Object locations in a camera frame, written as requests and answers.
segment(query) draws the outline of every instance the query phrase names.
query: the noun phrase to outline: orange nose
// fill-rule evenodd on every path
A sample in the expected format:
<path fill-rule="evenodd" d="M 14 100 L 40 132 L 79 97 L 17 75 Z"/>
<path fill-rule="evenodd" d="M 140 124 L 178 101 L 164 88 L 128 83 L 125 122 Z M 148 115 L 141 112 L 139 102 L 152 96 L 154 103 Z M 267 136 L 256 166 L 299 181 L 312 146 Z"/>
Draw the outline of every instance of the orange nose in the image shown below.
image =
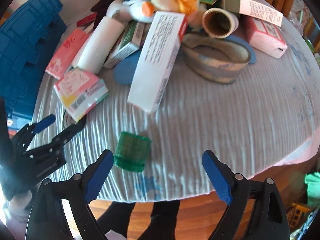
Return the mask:
<path fill-rule="evenodd" d="M 142 4 L 142 14 L 146 17 L 153 15 L 156 11 L 156 8 L 150 2 L 144 2 Z"/>

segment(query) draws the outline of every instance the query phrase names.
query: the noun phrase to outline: blue gripper pad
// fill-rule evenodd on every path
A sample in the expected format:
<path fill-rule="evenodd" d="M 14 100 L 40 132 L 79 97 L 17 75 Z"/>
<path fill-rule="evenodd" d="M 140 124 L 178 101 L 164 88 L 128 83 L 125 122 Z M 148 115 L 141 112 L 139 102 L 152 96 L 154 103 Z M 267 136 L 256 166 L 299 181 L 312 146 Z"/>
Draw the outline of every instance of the blue gripper pad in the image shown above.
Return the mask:
<path fill-rule="evenodd" d="M 41 120 L 39 123 L 36 124 L 36 126 L 33 129 L 33 133 L 40 133 L 50 125 L 52 125 L 56 121 L 56 117 L 53 114 L 50 114 L 43 120 Z"/>
<path fill-rule="evenodd" d="M 232 202 L 231 185 L 227 181 L 228 179 L 226 179 L 222 174 L 223 171 L 220 169 L 221 165 L 225 164 L 220 163 L 212 151 L 207 150 L 202 154 L 202 166 L 204 167 L 205 172 L 207 173 L 215 191 L 217 192 L 219 199 L 224 201 L 227 205 L 230 205 Z"/>
<path fill-rule="evenodd" d="M 104 150 L 95 164 L 99 164 L 99 166 L 96 167 L 94 174 L 92 174 L 90 180 L 87 182 L 86 193 L 84 195 L 84 200 L 87 204 L 97 199 L 113 166 L 113 153 L 110 150 Z"/>

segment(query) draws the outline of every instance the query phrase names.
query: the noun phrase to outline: white cylinder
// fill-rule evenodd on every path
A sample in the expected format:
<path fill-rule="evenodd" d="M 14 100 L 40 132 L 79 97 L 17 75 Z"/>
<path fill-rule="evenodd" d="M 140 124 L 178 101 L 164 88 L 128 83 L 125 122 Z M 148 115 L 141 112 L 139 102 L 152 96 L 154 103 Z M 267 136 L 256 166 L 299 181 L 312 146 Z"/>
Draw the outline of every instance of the white cylinder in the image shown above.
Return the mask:
<path fill-rule="evenodd" d="M 202 25 L 210 37 L 224 39 L 239 27 L 239 20 L 226 10 L 211 8 L 203 15 Z"/>
<path fill-rule="evenodd" d="M 89 38 L 85 41 L 85 43 L 82 45 L 81 49 L 78 51 L 77 55 L 73 58 L 72 62 L 71 62 L 71 66 L 76 68 L 78 66 L 78 62 L 81 58 L 82 53 L 84 52 L 85 47 L 87 46 L 89 39 L 91 36 L 89 36 Z"/>
<path fill-rule="evenodd" d="M 94 74 L 99 73 L 125 27 L 125 24 L 105 16 L 85 46 L 78 67 Z"/>

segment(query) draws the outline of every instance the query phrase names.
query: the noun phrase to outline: white box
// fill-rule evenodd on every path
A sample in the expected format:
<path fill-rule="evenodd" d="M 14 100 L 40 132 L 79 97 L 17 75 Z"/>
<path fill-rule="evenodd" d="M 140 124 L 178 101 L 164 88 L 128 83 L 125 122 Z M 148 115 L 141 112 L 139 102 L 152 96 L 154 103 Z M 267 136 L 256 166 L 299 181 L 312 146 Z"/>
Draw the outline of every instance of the white box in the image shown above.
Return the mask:
<path fill-rule="evenodd" d="M 185 14 L 156 12 L 134 73 L 128 103 L 158 110 L 188 22 Z"/>

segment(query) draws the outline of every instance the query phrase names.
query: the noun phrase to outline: green cloth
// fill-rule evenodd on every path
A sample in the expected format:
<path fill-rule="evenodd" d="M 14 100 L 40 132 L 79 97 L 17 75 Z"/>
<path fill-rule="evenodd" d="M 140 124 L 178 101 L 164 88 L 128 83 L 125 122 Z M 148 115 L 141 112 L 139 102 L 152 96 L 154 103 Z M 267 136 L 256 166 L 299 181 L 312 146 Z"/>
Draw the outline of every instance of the green cloth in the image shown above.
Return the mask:
<path fill-rule="evenodd" d="M 320 173 L 307 174 L 304 183 L 307 184 L 308 206 L 320 205 Z"/>

